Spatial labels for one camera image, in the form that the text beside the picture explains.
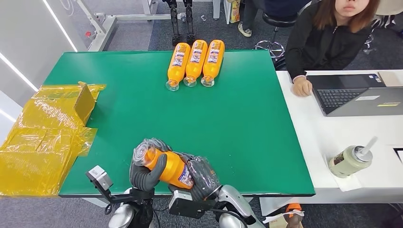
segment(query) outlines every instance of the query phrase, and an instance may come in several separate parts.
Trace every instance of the black robotic glove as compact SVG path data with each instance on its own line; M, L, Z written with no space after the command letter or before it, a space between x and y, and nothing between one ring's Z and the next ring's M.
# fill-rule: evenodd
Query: black robotic glove
M144 139L143 142L146 142L149 147L153 146L162 152L172 151L172 148L169 145L156 138ZM132 163L130 164L129 170L130 183L133 185L133 187L139 190L151 191L160 182L159 178L165 169L166 160L166 154L161 155L157 160L155 168L150 171L145 166L137 166L134 164L133 153Z
M205 200L209 196L213 196L214 198L214 194L218 192L217 190L221 187L221 184L207 159L205 157L194 156L187 153L175 153L177 153L186 164L193 178L194 185L190 190L192 199L194 201L200 201ZM171 192L175 190L189 191L171 184L168 185L168 188Z

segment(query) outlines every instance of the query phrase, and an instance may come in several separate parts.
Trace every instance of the chair base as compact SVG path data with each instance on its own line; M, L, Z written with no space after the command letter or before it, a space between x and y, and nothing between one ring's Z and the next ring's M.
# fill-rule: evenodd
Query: chair base
M285 49L282 44L278 42L271 42L270 40L261 40L255 45L255 49L263 49L268 50L271 58L274 60L278 60L279 58L284 56Z

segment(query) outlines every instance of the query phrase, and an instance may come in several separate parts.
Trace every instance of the black jacket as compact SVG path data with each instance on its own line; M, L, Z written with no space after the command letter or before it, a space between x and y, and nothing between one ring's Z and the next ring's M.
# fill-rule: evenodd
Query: black jacket
M313 18L320 3L307 7L288 38L286 65L291 79L305 70L342 70L353 61L370 34L370 27L352 33L348 26L318 30Z

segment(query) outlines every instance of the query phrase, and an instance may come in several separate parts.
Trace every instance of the long brown hair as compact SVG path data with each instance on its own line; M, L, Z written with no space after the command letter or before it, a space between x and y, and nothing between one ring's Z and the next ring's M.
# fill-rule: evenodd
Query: long brown hair
M369 0L366 8L350 19L348 26L350 27L351 32L358 32L371 23L376 10L378 9L379 1L380 0ZM321 1L319 9L313 19L313 24L317 29L323 30L326 25L334 25L336 23L334 20L336 10L335 3L336 0Z

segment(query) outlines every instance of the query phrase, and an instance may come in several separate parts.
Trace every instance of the laptop keyboard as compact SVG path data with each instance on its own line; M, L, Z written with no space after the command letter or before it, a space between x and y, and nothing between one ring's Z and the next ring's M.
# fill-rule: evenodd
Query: laptop keyboard
M340 107L366 89L320 89L318 94L325 107Z

